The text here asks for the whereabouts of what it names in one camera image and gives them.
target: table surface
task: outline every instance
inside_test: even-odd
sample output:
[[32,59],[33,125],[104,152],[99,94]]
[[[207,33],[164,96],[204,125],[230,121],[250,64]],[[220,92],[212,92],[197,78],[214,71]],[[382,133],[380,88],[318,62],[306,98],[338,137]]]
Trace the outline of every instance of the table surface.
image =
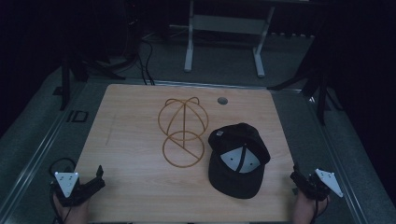
[[[201,135],[205,153],[192,167],[179,168],[163,155],[167,135],[159,125],[167,127],[176,110],[166,107],[160,120],[158,117],[168,99],[191,97],[197,97],[201,107],[195,107],[196,114],[189,109],[185,113],[180,110],[169,132],[183,130],[184,115],[185,130],[194,133],[203,130],[196,115],[204,123],[208,120]],[[228,104],[219,104],[220,97],[225,97]],[[220,193],[207,176],[212,151],[208,136],[217,128],[239,122],[259,130],[272,158],[265,167],[259,193],[248,200]],[[187,143],[187,147],[202,150],[199,140]],[[191,155],[183,150],[166,150],[172,162],[191,162]],[[91,198],[90,221],[290,220],[294,201],[291,191],[294,184],[290,179],[293,162],[272,95],[266,90],[110,85],[78,160],[76,171],[81,182],[91,180],[99,165],[105,171],[106,186]]]

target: white metal stand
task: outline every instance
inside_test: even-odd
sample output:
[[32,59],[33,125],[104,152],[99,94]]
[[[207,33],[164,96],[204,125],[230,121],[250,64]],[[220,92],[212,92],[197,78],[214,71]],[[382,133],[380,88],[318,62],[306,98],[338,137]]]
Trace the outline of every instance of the white metal stand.
[[192,33],[194,30],[218,31],[238,34],[260,35],[259,45],[253,48],[253,57],[256,64],[258,77],[264,77],[262,66],[262,45],[268,33],[271,19],[274,15],[275,7],[271,7],[266,20],[253,20],[241,18],[226,18],[217,16],[194,15],[194,1],[190,0],[189,18],[189,44],[187,46],[186,62],[184,71],[190,72],[192,68],[193,41]]

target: dark background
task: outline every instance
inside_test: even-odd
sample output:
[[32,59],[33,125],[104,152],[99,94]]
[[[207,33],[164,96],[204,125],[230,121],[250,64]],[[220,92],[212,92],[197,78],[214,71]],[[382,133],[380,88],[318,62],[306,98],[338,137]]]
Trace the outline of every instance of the dark background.
[[[122,1],[111,1],[115,5],[98,2],[102,5],[92,6],[91,1],[59,1],[52,5],[48,0],[0,3],[0,136],[47,75],[60,66],[68,46],[75,46],[95,60],[106,61],[109,54],[122,54],[122,46],[111,43],[125,42],[127,37],[117,35],[120,39],[114,41],[108,34],[122,34],[125,24],[121,21],[128,16],[128,20],[139,21],[133,27],[134,38],[139,37],[145,26],[166,38],[169,23],[188,23],[188,1],[143,4],[131,0],[127,10],[132,15],[125,14]],[[216,9],[207,4],[203,2],[197,10],[210,14]],[[223,7],[216,12],[241,16],[248,12],[264,17],[261,14],[264,10],[257,8],[241,10],[230,4],[228,9]],[[333,7],[325,8],[284,4],[276,9],[270,27],[274,33],[317,36],[304,63],[330,69],[329,85],[335,89],[394,203],[395,15],[396,4],[392,0],[336,1]],[[324,27],[318,33],[325,17]],[[111,25],[119,23],[120,27]]]

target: black baseball cap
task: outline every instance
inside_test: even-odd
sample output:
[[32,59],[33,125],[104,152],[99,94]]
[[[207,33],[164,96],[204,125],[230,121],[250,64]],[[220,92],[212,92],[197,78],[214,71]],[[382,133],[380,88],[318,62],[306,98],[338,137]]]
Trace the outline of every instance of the black baseball cap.
[[209,181],[218,191],[238,199],[254,197],[262,186],[270,154],[259,132],[246,123],[225,126],[209,135],[213,151]]

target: gold wire frame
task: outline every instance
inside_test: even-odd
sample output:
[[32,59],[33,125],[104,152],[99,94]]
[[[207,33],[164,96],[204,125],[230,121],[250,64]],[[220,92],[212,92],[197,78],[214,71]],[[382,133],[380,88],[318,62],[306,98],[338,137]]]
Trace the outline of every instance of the gold wire frame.
[[[166,129],[165,129],[165,128],[161,125],[161,114],[162,114],[162,112],[165,110],[166,107],[168,107],[168,106],[171,105],[171,104],[175,104],[175,103],[179,103],[179,104],[180,104],[180,107],[179,107],[179,108],[177,109],[177,111],[174,113],[173,117],[171,118],[171,120],[169,121],[169,123],[168,123],[168,125],[167,125],[167,127],[166,127]],[[201,116],[196,112],[196,110],[195,110],[193,107],[191,107],[190,104],[194,104],[194,105],[199,106],[199,107],[205,112],[206,122],[204,122],[204,121],[202,120]],[[202,130],[200,133],[194,133],[194,132],[191,132],[191,131],[187,131],[187,130],[186,130],[186,110],[187,110],[187,108],[188,108],[189,110],[191,110],[192,113],[194,113],[195,116],[200,120],[200,123],[201,123],[201,125],[202,125],[202,127],[203,127],[203,130]],[[177,131],[177,132],[174,132],[174,133],[169,133],[170,128],[171,128],[171,126],[172,126],[172,123],[174,122],[174,120],[175,120],[177,114],[180,112],[181,109],[183,109],[183,130],[182,130],[182,131]],[[165,139],[164,142],[163,142],[163,156],[165,157],[165,159],[166,159],[170,164],[172,164],[172,165],[174,165],[174,166],[176,166],[176,167],[179,167],[179,168],[191,167],[191,166],[195,165],[196,163],[198,163],[198,162],[201,160],[201,158],[204,156],[204,153],[205,153],[205,144],[204,144],[204,141],[201,139],[201,136],[202,136],[202,134],[204,134],[204,132],[206,131],[206,129],[207,129],[207,127],[208,127],[208,124],[209,124],[209,116],[207,115],[206,110],[200,105],[199,99],[198,99],[197,97],[191,97],[191,98],[188,99],[188,100],[168,99],[168,100],[165,102],[164,107],[161,109],[161,111],[160,111],[160,113],[159,113],[159,115],[158,115],[158,125],[160,126],[161,131],[162,131],[165,135],[167,135],[166,139]],[[183,136],[183,137],[182,137],[182,138],[176,138],[176,137],[174,137],[174,135],[176,135],[177,133],[182,133],[182,136]],[[191,138],[186,138],[186,133],[191,134],[192,137],[191,137]],[[201,153],[201,155],[199,155],[199,156],[196,156],[194,153],[192,153],[191,151],[189,151],[189,150],[186,148],[186,142],[187,142],[187,141],[192,141],[192,140],[195,140],[195,139],[199,139],[199,140],[201,141],[201,144],[202,144],[202,153]],[[167,142],[168,140],[171,140],[171,141],[174,142],[176,145],[178,145],[180,148],[184,149],[186,152],[188,152],[189,154],[191,154],[191,155],[196,159],[196,161],[193,162],[193,163],[191,163],[191,164],[188,164],[188,165],[178,165],[178,164],[175,164],[174,162],[172,162],[171,160],[169,160],[169,158],[166,156],[166,153],[165,153],[165,145],[166,145],[166,142]]]

